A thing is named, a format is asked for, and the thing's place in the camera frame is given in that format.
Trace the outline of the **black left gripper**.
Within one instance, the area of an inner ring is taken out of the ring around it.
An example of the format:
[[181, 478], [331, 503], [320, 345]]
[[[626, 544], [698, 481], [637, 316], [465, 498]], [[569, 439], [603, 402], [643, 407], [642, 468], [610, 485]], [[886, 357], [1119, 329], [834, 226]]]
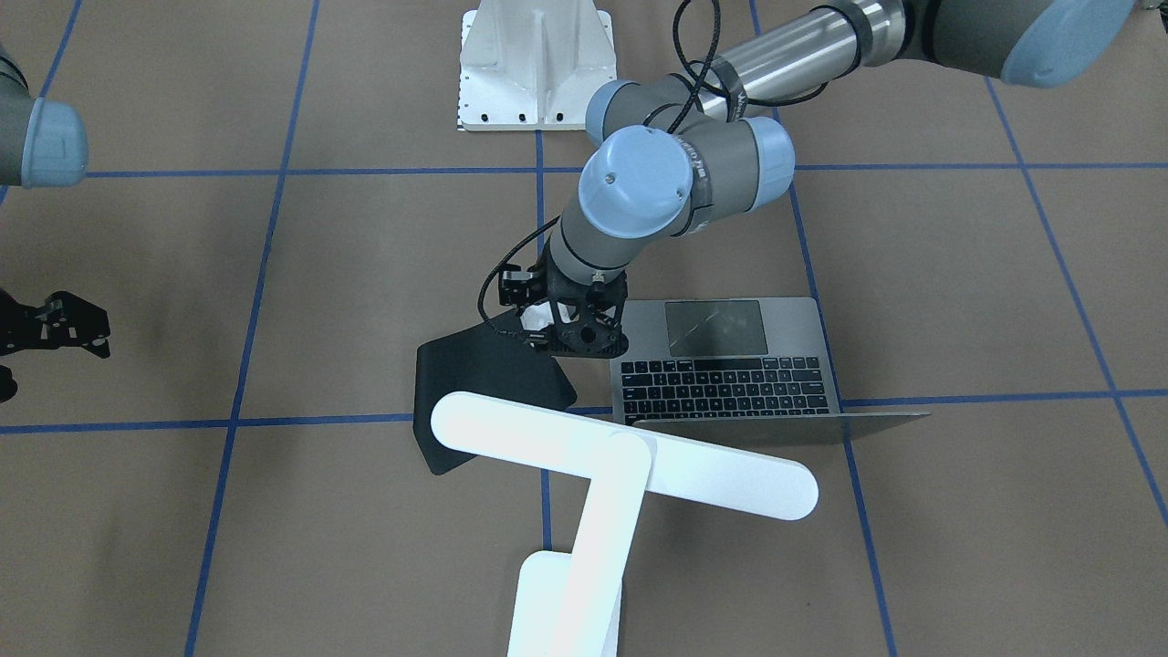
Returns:
[[630, 298], [630, 279], [618, 274], [613, 281], [580, 284], [550, 260], [530, 267], [534, 276], [533, 305], [547, 302], [552, 318], [542, 328], [529, 331], [535, 350], [550, 355], [616, 359], [630, 350], [623, 328], [624, 304]]

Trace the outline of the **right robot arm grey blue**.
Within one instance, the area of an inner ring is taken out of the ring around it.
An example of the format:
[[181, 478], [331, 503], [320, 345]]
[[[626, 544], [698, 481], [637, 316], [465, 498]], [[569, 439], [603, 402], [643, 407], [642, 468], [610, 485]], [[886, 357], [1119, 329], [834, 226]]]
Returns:
[[89, 139], [71, 105], [34, 96], [25, 71], [1, 50], [1, 184], [64, 188], [88, 173]]

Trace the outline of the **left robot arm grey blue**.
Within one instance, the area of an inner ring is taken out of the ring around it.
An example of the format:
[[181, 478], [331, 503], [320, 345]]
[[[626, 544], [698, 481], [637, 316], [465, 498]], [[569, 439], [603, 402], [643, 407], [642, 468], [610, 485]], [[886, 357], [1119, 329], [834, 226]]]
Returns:
[[528, 269], [500, 267], [515, 337], [554, 355], [613, 359], [626, 267], [651, 243], [772, 203], [794, 175], [794, 145], [763, 109], [814, 99], [833, 79], [902, 58], [1001, 79], [1063, 87], [1121, 32], [1131, 1], [823, 1], [683, 71], [611, 79], [591, 97], [595, 153], [575, 195], [544, 228]]

